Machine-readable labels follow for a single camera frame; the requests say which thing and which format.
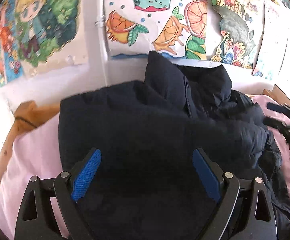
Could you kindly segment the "black puffer jacket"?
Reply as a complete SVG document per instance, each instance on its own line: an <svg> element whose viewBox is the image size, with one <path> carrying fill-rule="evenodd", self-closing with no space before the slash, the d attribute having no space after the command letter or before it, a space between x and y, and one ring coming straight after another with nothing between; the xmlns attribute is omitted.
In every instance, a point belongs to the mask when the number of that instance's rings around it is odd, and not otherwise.
<svg viewBox="0 0 290 240"><path fill-rule="evenodd" d="M179 66L150 52L144 81L60 103L59 151L71 169L92 148L100 166L78 208L97 239L195 239L216 207L193 165L201 148L223 171L266 185L278 239L290 234L282 157L261 107L223 66Z"/></svg>

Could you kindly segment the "pink bed duvet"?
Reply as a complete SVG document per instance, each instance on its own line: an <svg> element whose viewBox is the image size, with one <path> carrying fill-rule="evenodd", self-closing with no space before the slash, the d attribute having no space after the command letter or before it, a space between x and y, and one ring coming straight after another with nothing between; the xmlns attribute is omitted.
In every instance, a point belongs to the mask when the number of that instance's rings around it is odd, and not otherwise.
<svg viewBox="0 0 290 240"><path fill-rule="evenodd" d="M202 148L224 171L262 176L278 237L290 239L282 154L262 117L237 91L219 105L134 87L67 98L57 116L14 142L0 188L0 227L14 236L31 176L53 178L96 147L102 160L78 207L97 239L194 239L216 207L193 165L193 151Z"/></svg>

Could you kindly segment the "doodle collage drawing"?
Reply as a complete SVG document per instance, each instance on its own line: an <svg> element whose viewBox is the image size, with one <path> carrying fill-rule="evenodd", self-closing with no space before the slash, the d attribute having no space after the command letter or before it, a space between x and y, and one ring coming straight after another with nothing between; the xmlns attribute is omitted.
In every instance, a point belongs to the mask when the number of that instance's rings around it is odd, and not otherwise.
<svg viewBox="0 0 290 240"><path fill-rule="evenodd" d="M288 27L283 8L269 0L264 1L264 26L253 75L267 80L275 79L281 69L288 40Z"/></svg>

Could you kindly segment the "landscape whale drawing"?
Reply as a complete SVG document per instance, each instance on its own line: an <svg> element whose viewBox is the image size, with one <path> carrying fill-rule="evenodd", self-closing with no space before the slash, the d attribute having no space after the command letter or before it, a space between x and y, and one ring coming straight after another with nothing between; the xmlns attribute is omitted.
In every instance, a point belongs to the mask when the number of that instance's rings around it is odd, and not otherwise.
<svg viewBox="0 0 290 240"><path fill-rule="evenodd" d="M222 40L211 61L253 69L263 31L263 0L212 0Z"/></svg>

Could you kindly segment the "orange mermaid drawing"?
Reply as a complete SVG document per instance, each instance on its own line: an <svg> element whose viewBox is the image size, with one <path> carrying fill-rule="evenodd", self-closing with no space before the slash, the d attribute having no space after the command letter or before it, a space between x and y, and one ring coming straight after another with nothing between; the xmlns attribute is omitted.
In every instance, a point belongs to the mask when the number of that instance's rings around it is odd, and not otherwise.
<svg viewBox="0 0 290 240"><path fill-rule="evenodd" d="M3 0L0 4L0 87L23 76L18 56L15 0Z"/></svg>

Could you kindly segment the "juice and oranges drawing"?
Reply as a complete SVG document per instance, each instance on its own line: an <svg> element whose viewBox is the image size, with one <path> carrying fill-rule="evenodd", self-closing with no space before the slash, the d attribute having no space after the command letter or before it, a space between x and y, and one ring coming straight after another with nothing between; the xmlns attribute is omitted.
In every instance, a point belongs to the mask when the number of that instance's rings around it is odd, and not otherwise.
<svg viewBox="0 0 290 240"><path fill-rule="evenodd" d="M112 57L206 60L208 0L103 0Z"/></svg>

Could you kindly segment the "blond boy drawing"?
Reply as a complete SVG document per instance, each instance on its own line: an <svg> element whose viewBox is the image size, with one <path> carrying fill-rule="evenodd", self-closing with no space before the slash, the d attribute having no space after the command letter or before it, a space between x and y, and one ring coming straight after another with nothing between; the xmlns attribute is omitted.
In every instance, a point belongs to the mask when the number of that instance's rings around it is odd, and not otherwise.
<svg viewBox="0 0 290 240"><path fill-rule="evenodd" d="M83 0L15 0L15 13L26 77L88 62Z"/></svg>

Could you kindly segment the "wooden bed frame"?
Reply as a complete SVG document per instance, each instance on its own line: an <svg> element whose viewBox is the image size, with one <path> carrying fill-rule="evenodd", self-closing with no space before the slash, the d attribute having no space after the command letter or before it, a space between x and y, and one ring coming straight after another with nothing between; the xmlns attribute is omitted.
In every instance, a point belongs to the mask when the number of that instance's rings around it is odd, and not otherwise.
<svg viewBox="0 0 290 240"><path fill-rule="evenodd" d="M288 117L266 108L268 102L281 103L269 90L247 96L260 105L265 116L290 125ZM38 107L35 101L28 101L19 105L15 112L18 118L22 117L34 126L15 120L1 149L0 227L3 231L14 230L30 177L36 174L43 179L52 178L62 170L58 143L59 111L60 103ZM268 129L272 131L281 153L281 171L290 197L290 145L277 129Z"/></svg>

